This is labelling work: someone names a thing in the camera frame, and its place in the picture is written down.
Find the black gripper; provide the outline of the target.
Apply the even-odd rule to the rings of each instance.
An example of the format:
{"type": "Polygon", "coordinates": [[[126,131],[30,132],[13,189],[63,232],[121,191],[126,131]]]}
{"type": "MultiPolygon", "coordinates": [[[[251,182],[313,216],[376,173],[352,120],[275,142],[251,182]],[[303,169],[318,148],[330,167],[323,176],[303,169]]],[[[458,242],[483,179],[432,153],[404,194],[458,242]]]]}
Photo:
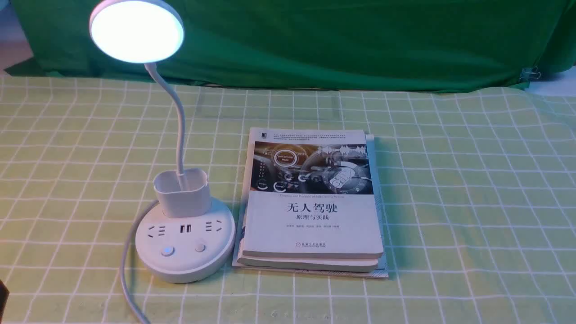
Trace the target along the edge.
{"type": "Polygon", "coordinates": [[[6,304],[8,303],[9,298],[9,290],[8,287],[4,284],[4,282],[0,281],[0,312],[4,312],[6,308],[6,304]]]}

